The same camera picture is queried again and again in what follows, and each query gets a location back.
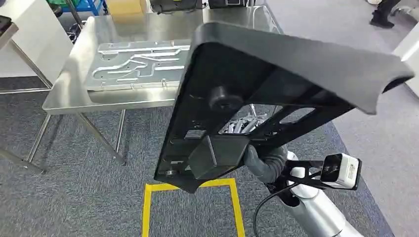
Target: metal tray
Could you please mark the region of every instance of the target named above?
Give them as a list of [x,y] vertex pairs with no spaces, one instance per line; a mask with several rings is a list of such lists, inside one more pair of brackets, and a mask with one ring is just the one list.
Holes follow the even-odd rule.
[[103,43],[84,85],[88,90],[178,87],[190,40]]

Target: yellow tape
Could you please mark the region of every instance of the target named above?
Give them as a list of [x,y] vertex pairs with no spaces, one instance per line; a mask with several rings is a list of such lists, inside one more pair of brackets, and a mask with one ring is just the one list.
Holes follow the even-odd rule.
[[[230,186],[231,201],[233,202],[234,219],[236,222],[237,236],[245,237],[245,227],[243,225],[242,211],[240,209],[239,194],[237,192],[236,180],[234,178],[215,179],[201,184],[200,188]],[[144,191],[143,206],[143,228],[142,237],[148,237],[150,229],[150,208],[151,208],[151,192],[170,191],[179,189],[170,184],[146,184]]]
[[237,236],[245,236],[245,226],[243,225],[242,210],[240,208],[239,192],[237,191],[236,181],[230,180],[231,201],[233,202],[234,218],[236,219]]
[[144,189],[142,237],[148,237],[150,229],[151,186],[152,185],[146,184]]

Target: black cable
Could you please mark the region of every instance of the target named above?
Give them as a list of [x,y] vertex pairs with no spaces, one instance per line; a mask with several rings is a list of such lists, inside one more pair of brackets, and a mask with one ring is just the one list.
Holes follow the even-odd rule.
[[[316,177],[316,176],[319,176],[321,174],[321,172],[319,171],[319,172],[316,172],[316,173],[314,173],[314,174],[311,174],[310,176],[309,176],[309,178],[314,178],[314,177]],[[296,186],[298,186],[298,185],[300,185],[300,183],[293,183],[293,184],[291,184],[291,185],[288,185],[288,186],[286,186],[285,188],[283,188],[283,189],[281,189],[281,190],[279,190],[279,191],[277,191],[277,192],[275,192],[275,193],[273,193],[273,194],[271,194],[271,195],[269,195],[269,196],[267,196],[267,197],[265,197],[265,199],[264,200],[262,200],[258,205],[257,205],[257,207],[256,207],[256,210],[254,211],[254,214],[253,214],[253,232],[254,232],[254,235],[256,236],[256,237],[259,237],[259,234],[257,233],[257,229],[256,229],[256,223],[257,223],[257,214],[258,214],[258,212],[259,212],[259,210],[262,208],[262,206],[267,202],[267,201],[269,201],[269,200],[271,200],[271,198],[273,198],[274,196],[276,196],[276,195],[278,195],[278,194],[280,194],[280,193],[282,193],[282,192],[285,192],[285,191],[287,191],[287,190],[290,190],[290,189],[292,189],[292,188],[295,188]]]

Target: black shoe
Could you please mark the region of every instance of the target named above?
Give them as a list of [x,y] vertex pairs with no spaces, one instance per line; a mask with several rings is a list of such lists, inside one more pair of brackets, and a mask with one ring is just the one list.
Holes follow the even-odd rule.
[[394,24],[391,23],[391,22],[389,22],[387,20],[387,18],[385,18],[385,17],[377,17],[377,16],[374,16],[371,19],[370,24],[373,25],[373,26],[384,28],[384,29],[391,29],[394,26]]

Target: black bracket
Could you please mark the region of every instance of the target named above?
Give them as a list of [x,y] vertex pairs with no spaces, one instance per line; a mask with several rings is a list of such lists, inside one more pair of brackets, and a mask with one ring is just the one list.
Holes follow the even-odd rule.
[[[354,108],[374,115],[378,97],[413,76],[395,55],[203,24],[192,39],[154,179],[194,193],[207,180],[241,167],[246,144],[268,152]],[[248,104],[282,108],[250,133],[220,134]],[[297,121],[282,122],[301,108],[313,110]],[[211,153],[235,144],[240,147],[228,160]],[[325,187],[318,181],[294,180]]]

